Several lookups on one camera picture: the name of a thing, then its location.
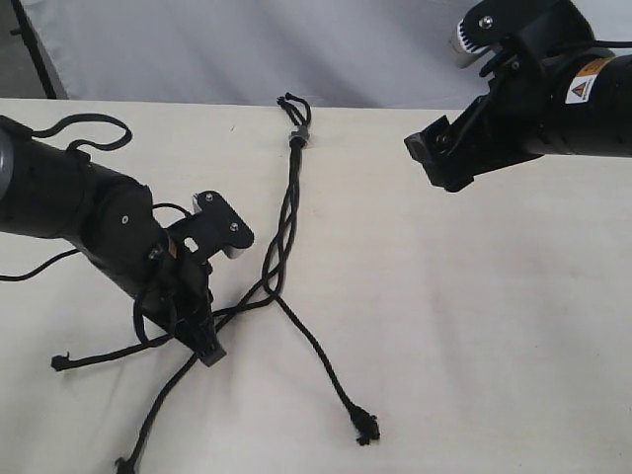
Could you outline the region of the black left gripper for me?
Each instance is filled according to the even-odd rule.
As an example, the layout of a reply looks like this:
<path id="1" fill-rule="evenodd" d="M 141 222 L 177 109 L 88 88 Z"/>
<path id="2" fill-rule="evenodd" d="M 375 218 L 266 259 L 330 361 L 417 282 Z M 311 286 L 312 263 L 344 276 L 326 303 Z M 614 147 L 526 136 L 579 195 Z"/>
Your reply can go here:
<path id="1" fill-rule="evenodd" d="M 226 356 L 210 312 L 208 264 L 183 243 L 149 241 L 137 246 L 137 339 L 157 346 L 146 335 L 149 319 L 166 335 L 191 349 L 206 366 Z"/>

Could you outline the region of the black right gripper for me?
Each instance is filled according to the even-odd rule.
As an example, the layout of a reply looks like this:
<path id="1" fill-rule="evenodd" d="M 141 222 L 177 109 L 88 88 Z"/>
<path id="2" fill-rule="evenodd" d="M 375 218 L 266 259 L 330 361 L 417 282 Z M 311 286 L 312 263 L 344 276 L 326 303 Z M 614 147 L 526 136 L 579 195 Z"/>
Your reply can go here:
<path id="1" fill-rule="evenodd" d="M 489 92 L 461 116 L 442 116 L 404 139 L 434 187 L 458 193 L 474 177 L 546 154 L 571 154 L 561 125 L 567 106 L 563 86 L 573 56 L 556 54 L 532 62 L 518 53 L 499 53 L 484 66 Z"/>

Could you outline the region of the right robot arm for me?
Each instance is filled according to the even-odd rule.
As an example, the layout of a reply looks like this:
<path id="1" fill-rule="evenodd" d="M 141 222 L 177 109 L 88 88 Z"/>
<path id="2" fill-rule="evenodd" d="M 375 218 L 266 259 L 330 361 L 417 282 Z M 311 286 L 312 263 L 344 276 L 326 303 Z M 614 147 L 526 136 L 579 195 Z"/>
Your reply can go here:
<path id="1" fill-rule="evenodd" d="M 455 120 L 405 138 L 430 183 L 458 193 L 479 175 L 545 155 L 631 155 L 631 58 L 589 48 L 498 67 Z"/>

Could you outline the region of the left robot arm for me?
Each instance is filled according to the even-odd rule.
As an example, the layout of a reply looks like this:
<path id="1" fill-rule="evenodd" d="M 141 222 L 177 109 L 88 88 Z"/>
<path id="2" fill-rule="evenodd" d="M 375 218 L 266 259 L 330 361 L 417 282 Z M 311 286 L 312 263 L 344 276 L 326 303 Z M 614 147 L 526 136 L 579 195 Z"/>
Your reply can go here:
<path id="1" fill-rule="evenodd" d="M 1 230 L 40 239 L 63 239 L 133 300 L 136 337 L 158 346 L 145 332 L 150 320 L 206 365 L 222 359 L 210 309 L 210 266 L 186 246 L 178 227 L 154 216 L 148 186 L 92 162 L 77 139 L 64 149 L 45 139 L 81 121 L 115 123 L 99 114 L 62 119 L 33 130 L 1 119 Z"/>

